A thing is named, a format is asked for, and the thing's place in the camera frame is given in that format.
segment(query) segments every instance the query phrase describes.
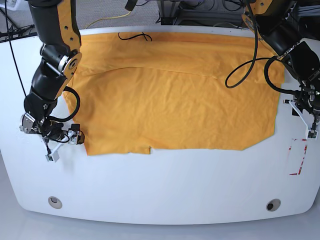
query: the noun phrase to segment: circular hole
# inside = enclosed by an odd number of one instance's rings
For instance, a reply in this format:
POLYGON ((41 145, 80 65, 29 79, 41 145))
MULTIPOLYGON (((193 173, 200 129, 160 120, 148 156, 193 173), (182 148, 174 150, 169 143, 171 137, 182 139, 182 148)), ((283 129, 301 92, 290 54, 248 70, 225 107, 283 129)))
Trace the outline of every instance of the circular hole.
POLYGON ((279 199, 273 199, 266 205, 266 210, 269 212, 274 212, 278 210, 281 205, 281 201, 279 199))
POLYGON ((266 209, 268 209, 269 211, 272 210, 274 208, 274 205, 272 203, 269 203, 268 206, 266 207, 266 209))
POLYGON ((61 209, 62 208, 62 202, 58 198, 56 198, 55 196, 49 197, 48 202, 49 202, 50 206, 53 207, 54 209, 61 209))

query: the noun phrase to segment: white table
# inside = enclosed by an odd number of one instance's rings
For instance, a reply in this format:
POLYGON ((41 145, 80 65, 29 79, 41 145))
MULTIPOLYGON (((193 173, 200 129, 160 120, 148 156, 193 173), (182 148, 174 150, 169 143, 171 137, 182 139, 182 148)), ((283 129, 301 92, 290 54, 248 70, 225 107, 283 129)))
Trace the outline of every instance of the white table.
MULTIPOLYGON (((198 26, 101 28, 81 34, 142 31, 252 37, 246 30, 198 26)), ((317 41, 308 43, 320 54, 317 41)), ((37 37, 13 42, 27 91, 40 63, 40 47, 37 37)), ((40 138, 19 130, 24 95, 8 43, 0 44, 0 53, 0 149, 15 196, 26 210, 104 222, 191 225, 300 214, 315 200, 320 186, 319 141, 302 141, 304 124, 282 104, 288 96, 280 97, 275 135, 245 151, 153 149, 151 155, 88 157, 83 145, 66 145, 59 150, 57 163, 47 162, 40 138), (290 175, 298 172, 306 144, 301 174, 290 175), (62 201, 61 209, 48 204, 51 196, 62 201), (280 199, 281 206, 269 212, 266 205, 273 199, 280 199)), ((296 88, 297 83, 286 73, 283 87, 296 88)), ((68 115, 62 97, 54 115, 68 115)))

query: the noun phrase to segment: yellow cable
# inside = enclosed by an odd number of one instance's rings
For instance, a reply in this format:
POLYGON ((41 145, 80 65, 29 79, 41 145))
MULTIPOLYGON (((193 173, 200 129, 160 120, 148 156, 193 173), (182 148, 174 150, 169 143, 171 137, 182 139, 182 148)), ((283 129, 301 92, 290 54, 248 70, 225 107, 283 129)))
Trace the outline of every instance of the yellow cable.
POLYGON ((88 28, 88 27, 90 27, 92 24, 95 24, 95 23, 97 23, 97 22, 99 22, 99 21, 102 21, 102 20, 109 20, 109 19, 119 19, 119 18, 123 18, 123 17, 129 16, 129 15, 130 15, 130 13, 131 13, 131 11, 129 11, 127 14, 125 14, 125 15, 121 15, 121 16, 110 16, 110 17, 103 17, 103 18, 100 18, 100 19, 98 19, 98 20, 93 21, 93 22, 92 22, 92 23, 90 23, 89 25, 87 25, 87 26, 85 27, 85 29, 87 29, 87 28, 88 28))

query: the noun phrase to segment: orange cloth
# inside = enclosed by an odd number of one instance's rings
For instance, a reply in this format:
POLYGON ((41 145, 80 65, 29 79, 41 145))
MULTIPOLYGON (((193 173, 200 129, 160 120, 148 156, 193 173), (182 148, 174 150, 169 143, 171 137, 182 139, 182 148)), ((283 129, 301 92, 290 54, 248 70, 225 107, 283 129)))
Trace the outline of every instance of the orange cloth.
MULTIPOLYGON (((252 59, 254 39, 149 34, 153 42, 120 40, 117 33, 82 37, 83 58, 69 86, 81 98, 73 120, 81 124, 88 155, 149 154, 150 148, 244 150, 274 134, 279 93, 265 82, 266 61, 258 61, 240 86, 225 87, 227 75, 252 59)), ((260 44, 258 57, 271 56, 260 44)), ((269 72, 273 83, 284 82, 283 66, 274 63, 269 72)), ((75 98, 63 95, 72 112, 75 98)))

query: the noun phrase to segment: gray carpet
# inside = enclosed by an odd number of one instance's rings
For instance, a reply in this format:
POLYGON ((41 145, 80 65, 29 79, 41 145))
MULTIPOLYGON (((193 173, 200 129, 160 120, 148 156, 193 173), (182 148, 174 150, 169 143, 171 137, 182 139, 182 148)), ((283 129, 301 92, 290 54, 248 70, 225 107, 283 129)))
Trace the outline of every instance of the gray carpet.
MULTIPOLYGON (((208 10, 214 0, 189 0, 190 5, 196 5, 198 1, 204 1, 197 10, 208 10)), ((138 0, 138 5, 145 0, 138 0)), ((126 14, 125 5, 127 0, 76 0, 76 19, 79 29, 84 29, 88 24, 103 17, 114 17, 126 14)), ((215 0, 212 11, 226 12, 222 6, 222 0, 215 0)), ((33 23, 28 10, 8 11, 8 16, 18 27, 33 23)), ((159 17, 157 2, 151 0, 146 5, 137 6, 133 12, 123 18, 103 20, 95 23, 90 28, 122 27, 122 26, 146 26, 155 24, 159 17)), ((6 32, 5 17, 0 15, 0 32, 6 32)))

